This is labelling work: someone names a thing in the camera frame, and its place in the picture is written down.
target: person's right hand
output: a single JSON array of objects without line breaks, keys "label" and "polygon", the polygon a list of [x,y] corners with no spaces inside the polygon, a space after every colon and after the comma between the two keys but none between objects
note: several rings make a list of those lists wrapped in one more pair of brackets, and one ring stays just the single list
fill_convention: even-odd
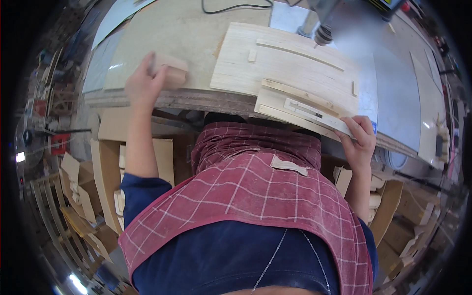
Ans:
[{"label": "person's right hand", "polygon": [[367,116],[354,116],[352,118],[340,118],[349,127],[349,130],[356,138],[353,142],[351,138],[340,131],[334,130],[343,144],[344,154],[347,162],[351,166],[354,174],[371,175],[371,159],[377,141],[374,135],[371,120]]},{"label": "person's right hand", "polygon": [[152,73],[154,56],[153,51],[149,52],[135,72],[126,80],[125,93],[134,109],[152,111],[164,86],[168,66],[163,66],[159,72]]}]

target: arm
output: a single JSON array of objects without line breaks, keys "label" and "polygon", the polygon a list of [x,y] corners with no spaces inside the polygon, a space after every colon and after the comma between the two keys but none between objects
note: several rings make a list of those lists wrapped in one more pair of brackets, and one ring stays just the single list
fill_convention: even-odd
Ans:
[{"label": "arm", "polygon": [[138,177],[159,177],[152,144],[151,115],[164,84],[167,67],[153,75],[149,66],[154,52],[144,57],[127,79],[125,93],[131,104],[131,118],[126,139],[126,173]]},{"label": "arm", "polygon": [[337,130],[335,133],[341,139],[344,153],[353,176],[346,191],[345,200],[354,213],[366,224],[369,219],[369,198],[371,194],[371,159],[374,154],[376,138],[372,123],[367,116],[341,118],[351,130],[357,142]]}]

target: checkered apron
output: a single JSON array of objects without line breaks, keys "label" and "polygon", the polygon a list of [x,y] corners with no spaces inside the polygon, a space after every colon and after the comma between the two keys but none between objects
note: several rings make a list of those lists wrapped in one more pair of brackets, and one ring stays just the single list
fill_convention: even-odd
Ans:
[{"label": "checkered apron", "polygon": [[157,198],[119,237],[130,278],[177,235],[235,220],[314,233],[333,254],[341,294],[372,294],[361,224],[321,175],[320,151],[320,141],[308,135],[241,123],[207,125],[192,152],[195,176]]}]

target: blue sticker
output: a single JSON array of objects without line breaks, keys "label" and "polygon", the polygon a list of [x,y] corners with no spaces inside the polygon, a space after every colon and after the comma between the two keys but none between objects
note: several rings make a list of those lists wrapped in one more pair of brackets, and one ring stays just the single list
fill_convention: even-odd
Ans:
[{"label": "blue sticker", "polygon": [[374,121],[372,121],[372,127],[374,127],[374,135],[377,135],[377,123],[375,123]]}]

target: dark blue shirt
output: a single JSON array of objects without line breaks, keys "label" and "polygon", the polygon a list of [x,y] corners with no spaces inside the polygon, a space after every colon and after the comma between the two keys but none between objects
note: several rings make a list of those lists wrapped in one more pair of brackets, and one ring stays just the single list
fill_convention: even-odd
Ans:
[{"label": "dark blue shirt", "polygon": [[[160,178],[125,174],[121,189],[126,195],[125,227],[156,198],[172,186]],[[364,231],[373,279],[379,266],[371,230],[359,219]],[[223,294],[252,289],[279,244],[285,229],[220,221],[188,230],[161,247],[133,273],[140,295]],[[326,243],[304,231],[316,250],[298,229],[289,229],[258,287],[287,286],[332,295],[339,294],[336,264]]]}]

